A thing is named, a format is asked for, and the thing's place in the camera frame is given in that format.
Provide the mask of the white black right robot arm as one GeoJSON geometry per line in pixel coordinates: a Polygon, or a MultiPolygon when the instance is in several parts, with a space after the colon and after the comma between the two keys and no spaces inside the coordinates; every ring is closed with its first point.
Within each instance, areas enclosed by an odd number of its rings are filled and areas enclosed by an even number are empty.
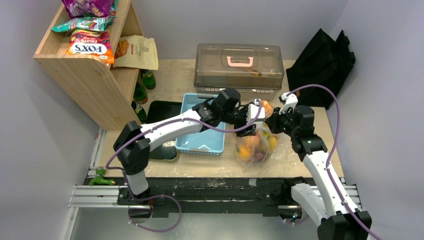
{"type": "Polygon", "coordinates": [[[331,163],[328,149],[315,133],[315,112],[299,105],[284,110],[276,107],[266,124],[274,134],[290,137],[292,149],[310,172],[317,187],[301,177],[286,181],[280,196],[288,204],[297,202],[315,223],[320,240],[367,240],[372,218],[362,211],[347,193],[331,163]]]}

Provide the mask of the black fabric tote bag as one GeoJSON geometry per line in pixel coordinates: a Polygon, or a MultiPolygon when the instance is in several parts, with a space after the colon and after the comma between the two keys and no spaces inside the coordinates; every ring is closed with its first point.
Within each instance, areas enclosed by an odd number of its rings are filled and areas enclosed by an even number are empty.
{"type": "Polygon", "coordinates": [[[356,62],[349,44],[343,30],[334,40],[319,29],[293,66],[286,70],[289,89],[316,84],[337,96],[356,62]]]}

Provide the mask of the clear plastic grocery bag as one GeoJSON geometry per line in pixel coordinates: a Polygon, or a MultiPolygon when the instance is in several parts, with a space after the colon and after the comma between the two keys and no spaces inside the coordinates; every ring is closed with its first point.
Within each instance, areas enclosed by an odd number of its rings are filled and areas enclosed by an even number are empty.
{"type": "Polygon", "coordinates": [[[236,160],[246,168],[265,162],[277,148],[279,136],[271,133],[269,126],[262,122],[256,125],[255,135],[238,137],[236,160]]]}

